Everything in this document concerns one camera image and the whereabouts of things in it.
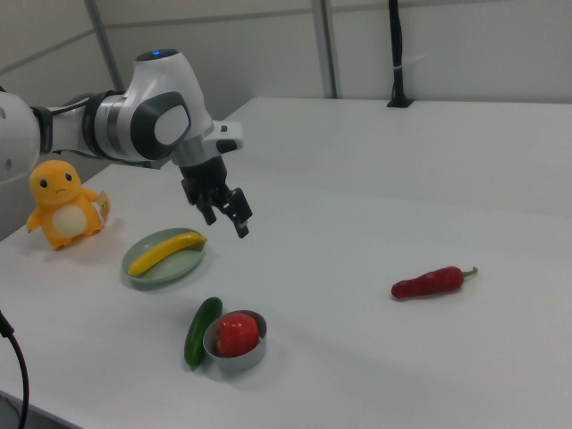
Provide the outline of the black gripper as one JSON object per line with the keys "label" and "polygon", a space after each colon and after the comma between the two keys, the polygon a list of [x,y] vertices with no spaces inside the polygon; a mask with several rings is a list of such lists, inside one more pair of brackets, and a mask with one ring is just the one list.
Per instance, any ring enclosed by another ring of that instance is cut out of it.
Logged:
{"label": "black gripper", "polygon": [[226,185],[227,170],[221,156],[215,156],[202,164],[181,167],[182,187],[192,205],[198,209],[206,224],[216,222],[213,205],[223,206],[222,212],[232,221],[239,238],[248,233],[248,220],[252,216],[250,205],[240,188],[231,191]]}

